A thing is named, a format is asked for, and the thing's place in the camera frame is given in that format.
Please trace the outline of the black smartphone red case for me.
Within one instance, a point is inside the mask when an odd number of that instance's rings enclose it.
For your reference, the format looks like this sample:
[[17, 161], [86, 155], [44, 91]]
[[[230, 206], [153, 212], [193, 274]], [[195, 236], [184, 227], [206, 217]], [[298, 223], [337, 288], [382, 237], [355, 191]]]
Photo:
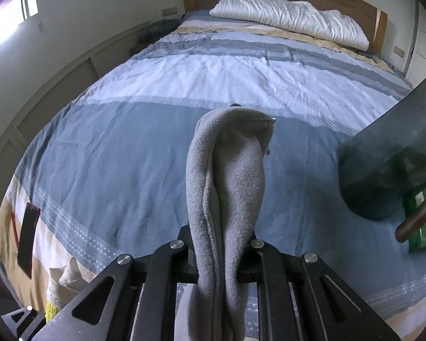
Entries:
[[14, 212], [11, 213], [11, 226], [13, 228], [14, 239], [17, 247], [17, 265], [23, 270], [29, 279], [32, 277], [34, 237], [40, 215], [40, 208], [31, 202], [28, 202], [24, 211], [20, 235], [18, 236], [16, 229], [16, 215]]

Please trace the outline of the white pillow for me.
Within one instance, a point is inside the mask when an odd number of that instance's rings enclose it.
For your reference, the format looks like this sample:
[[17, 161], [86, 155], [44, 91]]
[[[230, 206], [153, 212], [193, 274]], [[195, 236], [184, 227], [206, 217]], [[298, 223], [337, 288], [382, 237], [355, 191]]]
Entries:
[[369, 48], [369, 40], [356, 20], [338, 10], [319, 10], [310, 2], [219, 0], [209, 15], [256, 22], [361, 51]]

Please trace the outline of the grey fleece cloth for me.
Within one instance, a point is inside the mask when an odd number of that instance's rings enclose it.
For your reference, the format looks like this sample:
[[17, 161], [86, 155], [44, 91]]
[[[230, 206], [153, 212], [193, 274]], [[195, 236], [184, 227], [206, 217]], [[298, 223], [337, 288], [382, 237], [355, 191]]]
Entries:
[[196, 125], [186, 200], [198, 282], [181, 297], [176, 340], [245, 337], [249, 288], [237, 275], [262, 205], [273, 125], [269, 115], [239, 106], [212, 110]]

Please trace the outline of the dark grey cylindrical bin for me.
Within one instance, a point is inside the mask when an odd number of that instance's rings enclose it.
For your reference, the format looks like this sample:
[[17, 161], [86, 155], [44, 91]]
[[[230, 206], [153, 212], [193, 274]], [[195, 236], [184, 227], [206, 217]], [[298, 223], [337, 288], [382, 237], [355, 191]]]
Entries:
[[380, 220], [426, 183], [426, 78], [339, 149], [339, 188], [348, 208]]

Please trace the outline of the yellow white cloth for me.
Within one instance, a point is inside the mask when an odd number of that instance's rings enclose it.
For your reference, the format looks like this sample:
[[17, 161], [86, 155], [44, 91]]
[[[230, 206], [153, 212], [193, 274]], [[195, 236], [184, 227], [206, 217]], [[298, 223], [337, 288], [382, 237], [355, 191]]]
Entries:
[[69, 259], [66, 266], [50, 268], [46, 291], [46, 322], [50, 322], [87, 285], [88, 281], [83, 278], [74, 257]]

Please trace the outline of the white wardrobe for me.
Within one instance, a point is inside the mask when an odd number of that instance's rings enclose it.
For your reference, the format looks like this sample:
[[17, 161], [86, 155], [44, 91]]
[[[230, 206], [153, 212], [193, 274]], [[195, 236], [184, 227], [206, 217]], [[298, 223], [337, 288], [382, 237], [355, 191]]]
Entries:
[[412, 88], [426, 78], [426, 10], [417, 2], [414, 41], [406, 63], [406, 80]]

